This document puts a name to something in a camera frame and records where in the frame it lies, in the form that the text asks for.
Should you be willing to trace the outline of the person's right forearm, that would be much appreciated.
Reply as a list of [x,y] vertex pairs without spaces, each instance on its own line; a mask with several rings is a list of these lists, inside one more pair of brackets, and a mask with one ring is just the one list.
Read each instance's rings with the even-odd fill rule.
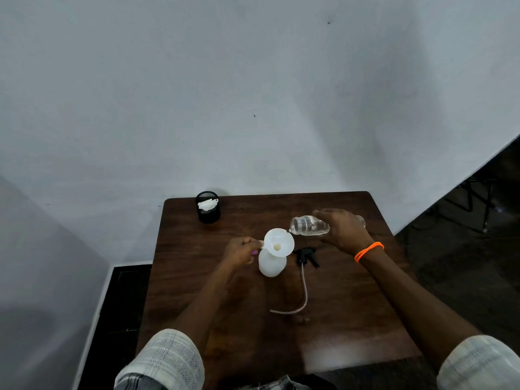
[[440,370],[464,340],[482,335],[470,322],[404,272],[381,248],[368,252],[359,263],[373,277],[435,370]]

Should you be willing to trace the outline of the clear plastic bottle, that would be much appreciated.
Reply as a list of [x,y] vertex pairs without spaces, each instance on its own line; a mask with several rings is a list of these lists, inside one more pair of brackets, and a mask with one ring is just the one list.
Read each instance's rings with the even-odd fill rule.
[[[334,221],[341,222],[342,220],[348,220],[349,225],[355,223],[355,229],[361,229],[367,231],[366,221],[360,215],[352,215],[346,211],[334,212]],[[331,228],[325,222],[320,221],[312,215],[304,215],[299,217],[293,217],[290,221],[287,229],[294,236],[337,236],[339,231],[333,225]]]

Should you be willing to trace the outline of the person's left forearm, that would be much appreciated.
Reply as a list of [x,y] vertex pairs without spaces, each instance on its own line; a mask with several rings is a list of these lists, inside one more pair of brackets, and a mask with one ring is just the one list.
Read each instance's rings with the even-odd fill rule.
[[171,328],[188,336],[203,355],[215,315],[226,294],[226,287],[240,262],[224,259],[211,273],[194,300],[173,321]]

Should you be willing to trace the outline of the black mesh cup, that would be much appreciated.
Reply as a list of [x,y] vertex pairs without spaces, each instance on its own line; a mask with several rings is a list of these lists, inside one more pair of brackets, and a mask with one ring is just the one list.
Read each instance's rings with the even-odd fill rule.
[[203,191],[196,196],[195,200],[200,222],[212,224],[220,219],[219,197],[215,192]]

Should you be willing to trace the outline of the white spray bottle body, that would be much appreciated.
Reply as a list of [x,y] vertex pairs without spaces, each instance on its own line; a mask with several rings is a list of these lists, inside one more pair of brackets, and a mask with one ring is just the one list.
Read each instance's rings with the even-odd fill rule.
[[258,255],[258,268],[262,275],[266,277],[276,277],[287,265],[286,256],[274,256],[269,251],[263,249]]

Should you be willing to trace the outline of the orange thread wristband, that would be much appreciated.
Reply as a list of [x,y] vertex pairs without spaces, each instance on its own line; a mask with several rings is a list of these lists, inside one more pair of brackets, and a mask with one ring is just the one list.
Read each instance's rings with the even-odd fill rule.
[[381,243],[381,242],[373,242],[372,244],[370,244],[368,247],[360,250],[355,256],[354,256],[354,261],[359,263],[359,261],[361,260],[361,258],[363,256],[365,256],[368,252],[370,252],[371,250],[373,249],[376,249],[376,248],[381,248],[382,250],[385,249],[384,245]]

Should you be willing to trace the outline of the brown wooden table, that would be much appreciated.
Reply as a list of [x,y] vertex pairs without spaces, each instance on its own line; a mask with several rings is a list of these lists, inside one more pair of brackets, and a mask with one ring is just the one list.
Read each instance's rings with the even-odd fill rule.
[[[195,198],[163,204],[136,353],[195,298],[234,236],[264,239],[287,229],[292,217],[337,208],[360,215],[386,253],[414,278],[392,232],[367,191],[224,196],[220,219],[199,221]],[[316,238],[295,237],[295,248],[317,249],[304,266],[308,303],[296,257],[268,278],[258,263],[239,269],[228,283],[203,355],[204,389],[263,384],[284,375],[414,358],[421,353],[373,278],[360,264]]]

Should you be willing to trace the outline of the person's left hand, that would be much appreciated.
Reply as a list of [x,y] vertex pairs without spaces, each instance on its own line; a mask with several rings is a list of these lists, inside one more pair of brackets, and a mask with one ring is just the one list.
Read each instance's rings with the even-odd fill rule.
[[224,250],[223,263],[233,270],[243,266],[240,265],[240,238],[242,237],[245,236],[231,239]]

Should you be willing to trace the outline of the black metal stand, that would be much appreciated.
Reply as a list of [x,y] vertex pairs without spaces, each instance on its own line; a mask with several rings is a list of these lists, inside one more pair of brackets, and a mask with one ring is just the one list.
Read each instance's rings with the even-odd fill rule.
[[[486,234],[489,231],[489,220],[491,211],[498,214],[503,212],[503,209],[494,203],[493,201],[493,190],[495,185],[498,183],[497,178],[483,178],[483,177],[471,177],[457,185],[458,189],[462,189],[466,193],[466,206],[458,206],[465,212],[471,213],[474,209],[474,199],[484,204],[484,215],[481,226],[481,233]],[[474,184],[481,184],[485,188],[486,195],[478,193],[474,188]]]

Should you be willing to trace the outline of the white plastic funnel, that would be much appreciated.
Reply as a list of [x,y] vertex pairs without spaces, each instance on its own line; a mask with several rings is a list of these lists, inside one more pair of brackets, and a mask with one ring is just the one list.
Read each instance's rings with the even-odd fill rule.
[[265,234],[262,249],[272,256],[287,257],[293,253],[294,247],[293,235],[288,230],[273,228]]

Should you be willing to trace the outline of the person's right hand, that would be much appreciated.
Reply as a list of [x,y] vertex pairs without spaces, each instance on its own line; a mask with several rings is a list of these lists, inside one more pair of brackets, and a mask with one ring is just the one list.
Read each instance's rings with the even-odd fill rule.
[[[334,209],[334,211],[348,212],[347,210],[343,209]],[[338,250],[352,257],[354,257],[360,250],[368,247],[374,242],[367,231],[362,231],[361,229],[356,230],[354,228],[356,226],[355,223],[349,225],[348,220],[342,220],[341,222],[335,221],[334,226],[336,227],[336,230],[339,231],[339,235],[332,237],[319,237],[319,240],[323,243],[333,245]]]

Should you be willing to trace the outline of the black spray trigger with tube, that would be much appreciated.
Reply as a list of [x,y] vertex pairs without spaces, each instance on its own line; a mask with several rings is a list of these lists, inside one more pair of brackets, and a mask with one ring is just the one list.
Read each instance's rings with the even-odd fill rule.
[[315,257],[316,251],[317,251],[317,248],[308,246],[308,247],[304,247],[301,249],[296,249],[291,253],[292,255],[295,255],[296,266],[300,269],[300,273],[301,273],[302,285],[303,285],[303,290],[304,290],[304,302],[303,302],[302,306],[300,308],[298,308],[296,310],[292,310],[292,311],[280,311],[280,310],[270,309],[270,313],[281,314],[281,315],[293,315],[293,314],[300,313],[301,311],[303,311],[306,308],[306,306],[308,304],[308,287],[307,287],[304,268],[308,262],[310,262],[314,268],[320,268],[320,264],[317,262],[317,259]]

